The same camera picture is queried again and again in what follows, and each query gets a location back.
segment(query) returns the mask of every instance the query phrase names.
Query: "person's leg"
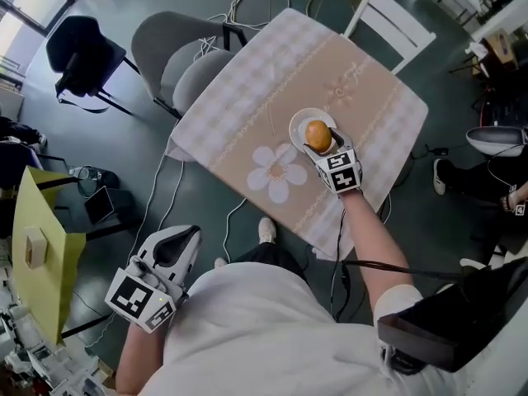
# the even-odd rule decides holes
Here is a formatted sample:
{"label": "person's leg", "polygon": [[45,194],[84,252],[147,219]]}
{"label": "person's leg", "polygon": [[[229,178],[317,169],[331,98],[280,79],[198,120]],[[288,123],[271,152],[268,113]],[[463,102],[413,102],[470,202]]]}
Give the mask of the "person's leg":
{"label": "person's leg", "polygon": [[449,160],[441,159],[435,161],[434,186],[440,195],[442,192],[439,189],[443,184],[444,188],[447,186],[461,194],[498,203],[502,196],[510,192],[507,183],[518,186],[523,183],[521,181],[526,176],[524,171],[521,158],[494,158],[489,163],[489,170],[488,162],[462,169],[455,167]]}
{"label": "person's leg", "polygon": [[263,217],[258,225],[259,244],[233,262],[260,262],[285,268],[306,281],[303,269],[290,252],[275,244],[276,228],[273,222]]}
{"label": "person's leg", "polygon": [[13,136],[27,144],[46,144],[46,137],[38,130],[0,116],[0,137]]}

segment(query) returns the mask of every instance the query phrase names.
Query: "white shirt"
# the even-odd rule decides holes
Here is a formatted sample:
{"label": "white shirt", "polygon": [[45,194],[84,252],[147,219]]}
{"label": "white shirt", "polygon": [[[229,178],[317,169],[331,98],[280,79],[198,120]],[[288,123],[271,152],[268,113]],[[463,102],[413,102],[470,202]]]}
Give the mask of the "white shirt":
{"label": "white shirt", "polygon": [[[431,366],[411,376],[391,370],[375,328],[336,323],[308,285],[280,267],[230,264],[205,273],[189,296],[172,321],[163,367],[142,396],[465,392],[465,376],[455,380]],[[396,286],[379,298],[375,318],[420,298],[413,286]]]}

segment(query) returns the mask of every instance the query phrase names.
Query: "white chair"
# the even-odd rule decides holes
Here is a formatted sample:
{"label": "white chair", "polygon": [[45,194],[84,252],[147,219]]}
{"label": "white chair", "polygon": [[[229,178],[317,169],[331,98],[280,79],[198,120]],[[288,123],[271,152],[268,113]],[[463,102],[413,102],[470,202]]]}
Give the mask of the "white chair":
{"label": "white chair", "polygon": [[392,70],[393,74],[407,66],[436,38],[435,34],[426,30],[394,0],[361,0],[343,34],[344,37],[350,38],[360,19],[403,57],[398,66]]}

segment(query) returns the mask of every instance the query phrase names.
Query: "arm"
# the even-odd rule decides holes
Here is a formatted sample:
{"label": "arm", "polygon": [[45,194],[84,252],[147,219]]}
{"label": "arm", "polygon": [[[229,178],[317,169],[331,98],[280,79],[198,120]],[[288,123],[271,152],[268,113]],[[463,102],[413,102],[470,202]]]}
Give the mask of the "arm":
{"label": "arm", "polygon": [[[381,223],[370,204],[359,191],[341,196],[356,246],[358,260],[386,262],[408,268],[407,260],[396,242]],[[380,296],[396,285],[412,285],[409,274],[361,268],[361,275],[369,291],[370,307],[374,311]]]}
{"label": "arm", "polygon": [[151,334],[130,324],[115,375],[115,389],[118,394],[139,394],[150,377],[163,365],[163,345],[168,323],[170,322],[166,322]]}

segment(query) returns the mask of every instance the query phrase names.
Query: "gray chair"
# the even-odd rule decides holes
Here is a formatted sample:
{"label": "gray chair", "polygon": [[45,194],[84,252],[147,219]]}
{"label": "gray chair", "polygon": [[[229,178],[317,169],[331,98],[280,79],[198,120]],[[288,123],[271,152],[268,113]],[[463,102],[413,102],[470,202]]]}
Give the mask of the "gray chair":
{"label": "gray chair", "polygon": [[[242,47],[248,43],[240,29],[227,24],[175,12],[160,12],[145,19],[134,33],[131,47],[147,92],[154,102],[181,119],[233,58],[234,54],[229,53],[231,33],[238,37]],[[193,41],[212,36],[223,37],[224,50],[213,50],[200,57],[173,83],[162,82],[166,71],[177,64],[178,50]]]}

